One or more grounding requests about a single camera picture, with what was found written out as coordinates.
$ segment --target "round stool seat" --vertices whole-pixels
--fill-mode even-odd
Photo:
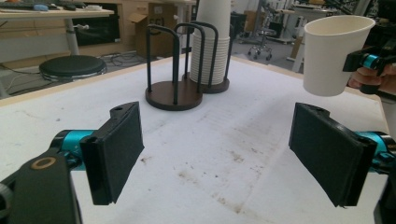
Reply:
[[[87,55],[71,55],[50,59],[38,66],[44,79],[51,81],[74,81],[86,77],[102,75],[106,63]]]

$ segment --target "table surface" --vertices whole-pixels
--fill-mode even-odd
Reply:
[[[78,8],[76,11],[68,10],[49,10],[42,12],[0,12],[0,21],[25,21],[25,20],[48,20],[48,19],[73,19],[73,18],[90,18],[106,17],[114,14],[111,10],[102,9],[100,11],[89,11]]]
[[[155,62],[153,83],[170,80],[171,66]],[[335,208],[288,143],[296,102],[329,110],[353,131],[387,133],[379,99],[353,90],[317,97],[285,74],[232,58],[230,89],[179,112],[146,102],[145,65],[2,100],[0,179],[59,131],[98,129],[111,108],[138,101],[145,149],[117,204],[92,205],[85,172],[72,172],[85,223],[374,223],[385,175],[368,174],[358,206]]]

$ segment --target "round wooden base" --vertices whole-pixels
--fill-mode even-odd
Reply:
[[[146,100],[154,107],[168,111],[188,110],[202,102],[203,94],[197,92],[197,84],[182,79],[177,83],[177,104],[174,104],[174,84],[172,81],[158,82],[151,85],[151,92],[146,89]]]
[[[196,82],[190,79],[190,73],[188,73],[187,78],[186,76],[183,76],[183,80],[185,79],[191,82],[191,85],[195,85],[195,86],[197,85]],[[202,84],[201,91],[207,94],[214,94],[214,93],[221,93],[227,91],[229,87],[230,87],[230,80],[227,78],[220,84],[212,85],[210,88],[208,87],[208,85]]]

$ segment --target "stack of paper cups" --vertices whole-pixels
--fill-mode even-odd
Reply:
[[[215,45],[215,33],[208,27],[205,30],[205,49],[202,71],[202,84],[209,83],[212,61],[215,62],[212,85],[220,84],[225,76],[228,49],[230,46],[230,15],[231,0],[201,0],[197,13],[197,21],[209,23],[216,27],[219,32],[216,57],[213,58]],[[199,59],[201,55],[201,33],[195,31],[192,41],[190,79],[198,82]]]

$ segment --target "paper cup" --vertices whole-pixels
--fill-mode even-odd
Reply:
[[[230,35],[230,14],[231,0],[201,0],[196,20],[212,24],[219,32],[219,38],[223,38]],[[215,37],[212,29],[204,27],[204,30],[206,37]]]
[[[199,60],[201,54],[201,37],[197,34],[193,34],[192,41],[192,53],[191,53],[191,72],[190,79],[197,82],[199,76]],[[203,69],[201,76],[201,83],[208,84],[210,77],[210,70],[213,62],[213,48],[214,48],[215,40],[213,38],[205,39],[205,47],[204,47],[204,57],[203,57]],[[219,38],[216,57],[214,59],[214,67],[213,67],[213,79],[212,84],[220,84],[225,76],[225,67],[228,59],[228,52],[230,46],[230,37],[227,35],[226,37]]]
[[[192,36],[193,36],[194,39],[199,39],[199,40],[201,40],[201,33],[199,33],[199,32],[192,33]],[[215,41],[215,37],[214,37],[214,36],[213,36],[213,37],[207,37],[207,36],[205,36],[205,40],[206,40],[206,41],[212,41],[212,42],[214,42],[214,41]],[[218,41],[219,41],[219,42],[221,42],[221,41],[228,41],[228,40],[230,40],[230,36],[229,36],[229,35],[226,35],[226,36],[224,36],[224,37],[219,37],[219,38],[218,38]]]
[[[309,22],[305,30],[304,88],[319,96],[342,93],[350,73],[347,55],[363,47],[375,21],[360,16],[333,16]]]

